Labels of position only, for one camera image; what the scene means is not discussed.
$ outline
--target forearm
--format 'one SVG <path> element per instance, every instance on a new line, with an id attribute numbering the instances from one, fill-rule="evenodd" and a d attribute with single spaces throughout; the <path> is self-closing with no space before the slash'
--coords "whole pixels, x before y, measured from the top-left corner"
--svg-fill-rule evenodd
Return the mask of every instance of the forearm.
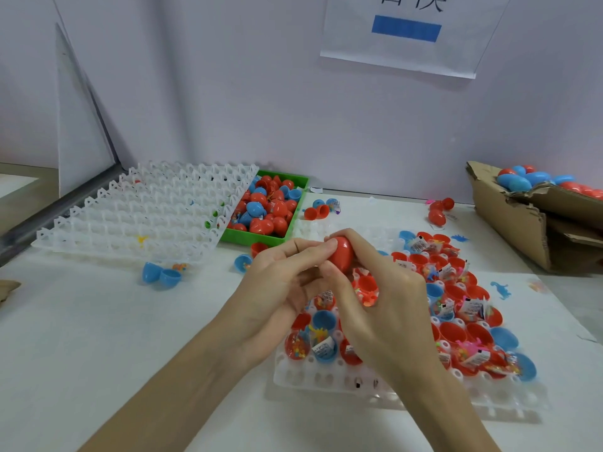
<path id="1" fill-rule="evenodd" d="M 183 451 L 245 374 L 219 334 L 201 330 L 79 452 Z"/>
<path id="2" fill-rule="evenodd" d="M 435 452 L 500 452 L 462 384 L 439 367 L 426 371 L 402 402 Z"/>

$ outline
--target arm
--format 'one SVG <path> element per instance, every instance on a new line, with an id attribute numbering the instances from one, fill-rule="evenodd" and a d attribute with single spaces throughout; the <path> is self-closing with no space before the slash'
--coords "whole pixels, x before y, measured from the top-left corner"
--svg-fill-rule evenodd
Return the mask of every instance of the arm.
<path id="1" fill-rule="evenodd" d="M 327 290 L 317 265 L 335 241 L 299 239 L 254 259 L 218 315 L 79 452 L 183 451 L 243 376 L 281 342 L 298 312 Z"/>
<path id="2" fill-rule="evenodd" d="M 365 308 L 342 272 L 329 261 L 320 266 L 358 356 L 396 391 L 434 451 L 499 452 L 463 385 L 438 359 L 423 277 L 382 257 L 353 230 L 336 235 L 350 240 L 379 286 L 376 305 Z"/>

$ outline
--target floor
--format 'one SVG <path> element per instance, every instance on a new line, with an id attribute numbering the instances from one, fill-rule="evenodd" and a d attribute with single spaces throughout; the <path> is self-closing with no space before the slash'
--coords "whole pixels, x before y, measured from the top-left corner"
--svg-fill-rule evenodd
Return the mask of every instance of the floor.
<path id="1" fill-rule="evenodd" d="M 0 163 L 0 235 L 58 199 L 58 169 Z"/>
<path id="2" fill-rule="evenodd" d="M 324 193 L 330 192 L 337 195 L 366 196 L 362 193 L 341 190 L 324 190 Z M 395 201 L 425 202 L 425 200 L 395 196 L 375 195 L 375 197 Z M 553 275 L 544 271 L 521 252 L 517 250 L 516 252 L 584 328 L 599 343 L 603 343 L 603 266 L 593 266 L 592 273 L 581 276 Z"/>

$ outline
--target hand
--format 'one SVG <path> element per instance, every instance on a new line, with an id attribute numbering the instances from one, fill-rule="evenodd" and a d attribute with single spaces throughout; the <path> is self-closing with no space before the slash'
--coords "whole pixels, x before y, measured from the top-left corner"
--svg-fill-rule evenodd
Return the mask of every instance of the hand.
<path id="1" fill-rule="evenodd" d="M 212 321 L 213 326 L 227 330 L 230 351 L 245 369 L 265 360 L 307 302 L 328 290 L 318 265 L 336 249 L 335 240 L 292 239 L 255 257 Z"/>
<path id="2" fill-rule="evenodd" d="M 442 368 L 431 333 L 425 280 L 382 256 L 352 229 L 329 236 L 345 236 L 357 262 L 368 269 L 379 287 L 375 306 L 365 307 L 348 278 L 330 261 L 320 265 L 335 294 L 343 332 L 358 356 L 391 386 L 420 380 L 424 371 Z"/>

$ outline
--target green plastic bin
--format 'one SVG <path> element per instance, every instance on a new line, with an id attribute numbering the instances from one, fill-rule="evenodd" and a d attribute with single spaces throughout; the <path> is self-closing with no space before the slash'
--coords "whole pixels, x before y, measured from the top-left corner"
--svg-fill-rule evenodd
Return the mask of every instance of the green plastic bin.
<path id="1" fill-rule="evenodd" d="M 284 243 L 285 241 L 287 241 L 291 238 L 291 235 L 293 235 L 293 227 L 295 227 L 295 224 L 297 222 L 297 213 L 300 212 L 301 204 L 303 203 L 303 199 L 306 196 L 307 183 L 309 182 L 310 179 L 306 178 L 305 176 L 297 176 L 295 174 L 281 173 L 279 171 L 267 171 L 267 170 L 258 171 L 258 176 L 265 176 L 265 175 L 272 176 L 272 177 L 274 177 L 275 175 L 279 175 L 279 178 L 281 181 L 283 181 L 285 179 L 289 179 L 289 180 L 293 181 L 293 183 L 296 185 L 296 187 L 301 187 L 303 189 L 303 192 L 301 193 L 302 197 L 300 198 L 300 200 L 298 202 L 296 211 L 293 213 L 293 218 L 291 219 L 291 224 L 289 225 L 289 228 L 287 229 L 287 234 L 285 235 L 285 237 L 279 238 L 278 236 L 266 236 L 263 234 L 251 233 L 249 231 L 241 231 L 241 230 L 234 230 L 232 228 L 227 228 L 224 231 L 224 234 L 222 235 L 222 238 L 220 239 L 220 241 L 227 242 L 227 243 L 240 244 L 241 246 L 251 246 L 253 243 L 264 243 L 269 247 L 274 247 L 274 246 L 278 246 L 279 244 Z"/>

